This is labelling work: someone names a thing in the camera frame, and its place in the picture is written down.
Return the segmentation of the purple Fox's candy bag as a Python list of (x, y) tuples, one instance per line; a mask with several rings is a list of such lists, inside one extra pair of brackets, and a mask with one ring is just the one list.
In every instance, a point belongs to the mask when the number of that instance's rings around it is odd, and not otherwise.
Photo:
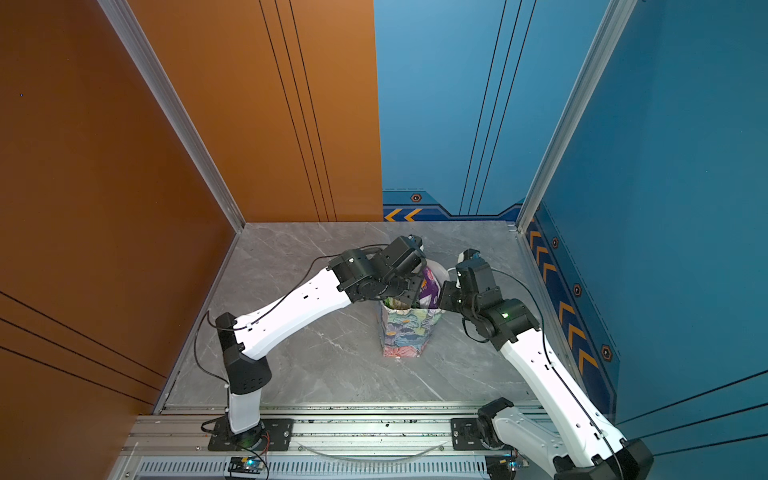
[(423, 279), (419, 291), (419, 306), (422, 309), (435, 310), (439, 307), (441, 281), (430, 267), (422, 270)]

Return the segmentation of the floral paper gift bag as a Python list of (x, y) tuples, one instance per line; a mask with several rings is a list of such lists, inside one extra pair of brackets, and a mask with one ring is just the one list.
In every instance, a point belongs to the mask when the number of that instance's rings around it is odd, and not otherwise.
[[(449, 280), (448, 271), (438, 262), (427, 261), (442, 284)], [(422, 309), (419, 302), (404, 309), (393, 299), (379, 303), (380, 343), (382, 355), (389, 358), (417, 358), (425, 349), (437, 323), (443, 316), (442, 309)]]

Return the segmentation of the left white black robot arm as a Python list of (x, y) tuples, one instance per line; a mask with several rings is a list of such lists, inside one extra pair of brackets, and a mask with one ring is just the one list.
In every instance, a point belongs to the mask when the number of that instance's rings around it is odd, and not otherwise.
[(251, 449), (266, 436), (262, 389), (272, 379), (268, 353), (314, 321), (349, 305), (394, 298), (416, 303), (427, 266), (422, 239), (398, 236), (387, 245), (353, 248), (316, 258), (284, 296), (249, 314), (219, 315), (227, 412), (210, 431), (218, 441)]

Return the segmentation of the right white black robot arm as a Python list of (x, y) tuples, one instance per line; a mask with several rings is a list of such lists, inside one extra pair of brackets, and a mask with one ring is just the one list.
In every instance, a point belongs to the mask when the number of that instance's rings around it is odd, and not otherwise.
[(444, 283), (440, 307), (462, 315), (517, 370), (555, 430), (500, 400), (490, 403), (494, 440), (516, 448), (553, 479), (646, 479), (653, 454), (629, 440), (587, 397), (552, 351), (539, 319), (500, 289)]

